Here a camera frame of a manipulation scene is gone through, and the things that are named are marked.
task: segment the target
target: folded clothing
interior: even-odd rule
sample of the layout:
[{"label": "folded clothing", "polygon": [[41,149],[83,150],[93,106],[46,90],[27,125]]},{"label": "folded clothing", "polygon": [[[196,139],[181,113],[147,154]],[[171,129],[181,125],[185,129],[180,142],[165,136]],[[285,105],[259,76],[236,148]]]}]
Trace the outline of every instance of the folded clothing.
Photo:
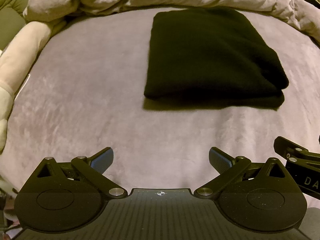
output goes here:
[{"label": "folded clothing", "polygon": [[236,10],[193,8],[154,17],[146,98],[277,108],[288,85],[276,52]]}]

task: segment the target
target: mattress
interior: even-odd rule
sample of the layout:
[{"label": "mattress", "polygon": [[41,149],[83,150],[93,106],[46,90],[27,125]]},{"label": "mattress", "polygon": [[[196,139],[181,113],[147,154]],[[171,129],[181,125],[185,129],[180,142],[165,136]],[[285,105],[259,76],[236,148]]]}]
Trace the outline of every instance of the mattress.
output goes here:
[{"label": "mattress", "polygon": [[[69,162],[112,147],[114,162],[104,175],[128,192],[194,191],[218,175],[208,158],[213,146],[265,162],[279,157],[273,141],[283,136],[320,152],[319,47],[263,13],[239,10],[277,52],[289,79],[277,111],[178,107],[146,99],[153,17],[173,9],[81,17],[51,38],[15,100],[0,175],[19,190],[46,156]],[[320,201],[306,198],[308,207],[320,207]]]}]

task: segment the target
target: black fabric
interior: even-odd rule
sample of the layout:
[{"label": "black fabric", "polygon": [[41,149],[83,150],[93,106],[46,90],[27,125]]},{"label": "black fabric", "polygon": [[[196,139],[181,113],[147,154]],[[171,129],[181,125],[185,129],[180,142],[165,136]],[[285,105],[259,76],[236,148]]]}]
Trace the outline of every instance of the black fabric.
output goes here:
[{"label": "black fabric", "polygon": [[276,52],[236,10],[194,8],[154,17],[146,98],[277,108],[288,85]]}]

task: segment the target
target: white cord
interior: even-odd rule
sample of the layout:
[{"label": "white cord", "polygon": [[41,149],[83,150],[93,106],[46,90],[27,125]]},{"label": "white cord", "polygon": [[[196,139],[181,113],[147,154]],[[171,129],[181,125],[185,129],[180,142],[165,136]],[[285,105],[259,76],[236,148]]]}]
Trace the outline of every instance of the white cord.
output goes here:
[{"label": "white cord", "polygon": [[30,78],[30,74],[28,74],[27,80],[25,81],[25,83],[23,84],[23,86],[20,88],[18,94],[16,95],[16,98],[14,99],[14,101],[17,99],[18,95],[20,94],[20,92],[22,91],[22,89],[24,88],[24,86],[26,85],[26,83],[28,82]]}]

